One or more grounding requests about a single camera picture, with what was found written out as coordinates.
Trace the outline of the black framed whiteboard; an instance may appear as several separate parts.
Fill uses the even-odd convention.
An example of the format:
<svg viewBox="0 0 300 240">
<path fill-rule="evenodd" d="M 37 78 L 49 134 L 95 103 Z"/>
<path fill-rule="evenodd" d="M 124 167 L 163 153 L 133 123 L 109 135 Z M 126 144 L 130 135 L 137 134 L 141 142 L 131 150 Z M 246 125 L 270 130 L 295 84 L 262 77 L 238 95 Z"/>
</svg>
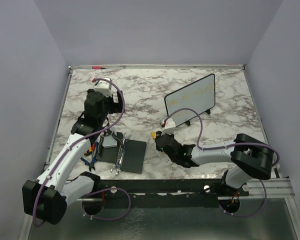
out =
<svg viewBox="0 0 300 240">
<path fill-rule="evenodd" d="M 209 74 L 167 94 L 164 103 L 167 115 L 181 110 L 172 116 L 177 127 L 188 125 L 197 114 L 210 114 L 216 104 L 216 76 Z"/>
</svg>

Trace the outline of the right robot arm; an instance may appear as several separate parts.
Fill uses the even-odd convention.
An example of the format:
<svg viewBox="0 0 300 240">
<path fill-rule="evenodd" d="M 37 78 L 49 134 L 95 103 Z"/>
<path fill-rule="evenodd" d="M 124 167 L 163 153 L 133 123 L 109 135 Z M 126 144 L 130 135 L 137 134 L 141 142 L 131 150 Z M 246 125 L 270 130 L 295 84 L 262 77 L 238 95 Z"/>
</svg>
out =
<svg viewBox="0 0 300 240">
<path fill-rule="evenodd" d="M 173 134 L 157 135 L 156 149 L 184 168 L 214 163 L 233 163 L 235 167 L 223 174 L 219 189 L 230 196 L 244 183 L 252 180 L 269 180 L 272 168 L 280 161 L 280 154 L 272 146 L 247 134 L 240 133 L 232 141 L 199 147 L 179 143 Z"/>
</svg>

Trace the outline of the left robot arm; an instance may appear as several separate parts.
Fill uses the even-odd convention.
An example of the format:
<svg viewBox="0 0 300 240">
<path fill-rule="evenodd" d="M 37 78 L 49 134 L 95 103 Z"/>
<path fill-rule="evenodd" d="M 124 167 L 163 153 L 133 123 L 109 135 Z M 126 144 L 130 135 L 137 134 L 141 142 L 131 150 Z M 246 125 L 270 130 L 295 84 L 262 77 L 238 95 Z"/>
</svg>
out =
<svg viewBox="0 0 300 240">
<path fill-rule="evenodd" d="M 109 114 L 123 116 L 125 99 L 117 90 L 118 101 L 114 102 L 109 89 L 88 89 L 84 110 L 73 124 L 70 135 L 55 160 L 35 180 L 27 180 L 22 186 L 23 210 L 36 219 L 52 225 L 58 224 L 67 208 L 80 197 L 96 197 L 101 190 L 100 177 L 85 171 L 71 182 L 70 173 L 79 159 L 96 139 L 113 124 L 105 124 Z"/>
</svg>

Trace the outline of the black square mat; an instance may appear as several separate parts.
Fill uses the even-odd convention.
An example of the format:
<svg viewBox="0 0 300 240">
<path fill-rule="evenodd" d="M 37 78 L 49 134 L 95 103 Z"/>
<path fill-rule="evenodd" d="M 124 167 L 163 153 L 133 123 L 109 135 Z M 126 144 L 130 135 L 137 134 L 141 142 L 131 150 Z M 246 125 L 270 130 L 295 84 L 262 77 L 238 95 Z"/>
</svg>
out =
<svg viewBox="0 0 300 240">
<path fill-rule="evenodd" d="M 121 171 L 133 174 L 141 174 L 143 171 L 143 163 L 145 159 L 147 143 L 144 141 L 128 140 L 125 145 L 123 160 L 121 163 Z M 115 164 L 119 153 L 120 146 L 100 148 L 100 152 L 96 156 L 98 162 L 106 162 Z"/>
</svg>

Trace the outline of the silver wrench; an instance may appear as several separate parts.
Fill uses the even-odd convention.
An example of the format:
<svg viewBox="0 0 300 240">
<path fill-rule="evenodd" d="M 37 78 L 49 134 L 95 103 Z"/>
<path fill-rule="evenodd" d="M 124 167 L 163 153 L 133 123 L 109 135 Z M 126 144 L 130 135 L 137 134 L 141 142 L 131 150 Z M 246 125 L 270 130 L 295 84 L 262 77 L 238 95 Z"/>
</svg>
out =
<svg viewBox="0 0 300 240">
<path fill-rule="evenodd" d="M 121 165 L 122 165 L 123 158 L 124 158 L 124 153 L 125 153 L 125 147 L 126 147 L 127 140 L 128 140 L 127 137 L 125 137 L 125 136 L 122 137 L 122 145 L 119 148 L 116 162 L 110 170 L 111 172 L 115 171 L 116 176 L 121 172 Z"/>
</svg>

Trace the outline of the yellow utility knife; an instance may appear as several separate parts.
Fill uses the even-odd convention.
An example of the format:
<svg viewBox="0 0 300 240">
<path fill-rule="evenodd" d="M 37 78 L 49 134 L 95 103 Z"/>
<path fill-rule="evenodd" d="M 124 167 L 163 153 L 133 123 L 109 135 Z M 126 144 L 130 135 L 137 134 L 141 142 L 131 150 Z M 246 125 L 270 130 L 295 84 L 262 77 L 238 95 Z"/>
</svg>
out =
<svg viewBox="0 0 300 240">
<path fill-rule="evenodd" d="M 94 147 L 91 146 L 85 153 L 84 153 L 84 156 L 89 156 L 93 153 L 94 151 Z"/>
</svg>

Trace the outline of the red marker on rail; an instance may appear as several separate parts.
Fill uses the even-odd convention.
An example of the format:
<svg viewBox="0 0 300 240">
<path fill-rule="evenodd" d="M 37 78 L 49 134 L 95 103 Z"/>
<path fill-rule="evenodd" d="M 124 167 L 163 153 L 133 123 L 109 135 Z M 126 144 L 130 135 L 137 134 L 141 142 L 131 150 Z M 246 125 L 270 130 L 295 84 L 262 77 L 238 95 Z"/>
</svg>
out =
<svg viewBox="0 0 300 240">
<path fill-rule="evenodd" d="M 92 66 L 91 69 L 93 70 L 106 70 L 106 67 L 102 67 L 102 66 Z"/>
</svg>

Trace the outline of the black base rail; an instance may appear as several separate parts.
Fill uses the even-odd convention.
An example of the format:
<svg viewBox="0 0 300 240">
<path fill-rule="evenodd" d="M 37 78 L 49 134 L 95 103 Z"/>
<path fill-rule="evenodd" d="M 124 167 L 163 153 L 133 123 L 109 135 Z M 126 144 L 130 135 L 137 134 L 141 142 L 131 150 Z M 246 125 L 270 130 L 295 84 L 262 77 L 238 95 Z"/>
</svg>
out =
<svg viewBox="0 0 300 240">
<path fill-rule="evenodd" d="M 37 217 L 51 224 L 57 224 L 66 209 L 78 199 L 85 199 L 89 207 L 91 198 L 98 199 L 98 206 L 107 208 L 216 208 L 219 197 L 232 197 L 235 193 L 248 196 L 241 187 L 226 184 L 226 177 L 215 179 L 101 179 L 85 171 L 74 180 L 56 183 L 53 176 L 46 184 L 39 180 L 27 180 L 22 187 L 22 199 L 26 214 L 36 213 Z"/>
</svg>

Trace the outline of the aluminium table frame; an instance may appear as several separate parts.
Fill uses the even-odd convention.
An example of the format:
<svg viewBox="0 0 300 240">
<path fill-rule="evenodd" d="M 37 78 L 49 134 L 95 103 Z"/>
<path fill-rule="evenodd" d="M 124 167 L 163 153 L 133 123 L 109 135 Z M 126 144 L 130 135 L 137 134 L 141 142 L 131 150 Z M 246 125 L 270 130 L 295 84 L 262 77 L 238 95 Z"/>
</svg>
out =
<svg viewBox="0 0 300 240">
<path fill-rule="evenodd" d="M 267 136 L 242 65 L 108 65 L 107 69 L 73 66 L 49 146 L 50 163 L 83 108 L 83 92 L 94 77 L 110 77 L 123 90 L 127 113 L 117 127 L 147 142 L 142 174 L 122 173 L 122 180 L 219 179 L 226 163 L 183 170 L 154 149 L 150 131 L 166 116 L 164 96 L 209 74 L 215 75 L 216 105 L 203 114 L 203 139 L 219 143 L 238 133 L 261 141 Z M 23 240 L 300 240 L 300 215 L 292 184 L 273 171 L 266 184 L 267 203 L 255 216 L 230 217 L 218 208 L 134 208 L 117 221 L 89 220 L 75 203 L 58 225 L 29 227 Z"/>
</svg>

